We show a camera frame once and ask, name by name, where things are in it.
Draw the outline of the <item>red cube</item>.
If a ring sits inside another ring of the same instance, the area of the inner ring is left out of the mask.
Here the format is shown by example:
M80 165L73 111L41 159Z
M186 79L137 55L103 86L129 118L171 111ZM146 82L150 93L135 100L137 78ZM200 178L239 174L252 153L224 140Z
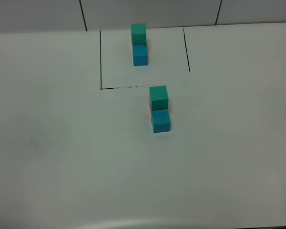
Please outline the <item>red cube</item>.
M151 101L149 101L148 106L147 106L147 114L150 116L151 112L152 112Z

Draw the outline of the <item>blue template cube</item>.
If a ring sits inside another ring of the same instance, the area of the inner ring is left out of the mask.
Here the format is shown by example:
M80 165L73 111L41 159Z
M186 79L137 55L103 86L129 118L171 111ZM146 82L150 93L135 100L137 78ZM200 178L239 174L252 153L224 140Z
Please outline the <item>blue template cube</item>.
M133 65L134 66L148 65L148 49L146 45L133 46Z

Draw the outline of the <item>green template cube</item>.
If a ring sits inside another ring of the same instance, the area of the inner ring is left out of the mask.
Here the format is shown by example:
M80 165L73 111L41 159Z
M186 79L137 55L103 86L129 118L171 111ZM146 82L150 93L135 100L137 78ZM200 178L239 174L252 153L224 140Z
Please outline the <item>green template cube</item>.
M146 24L145 23L135 23L131 25L131 37L132 45L146 45Z

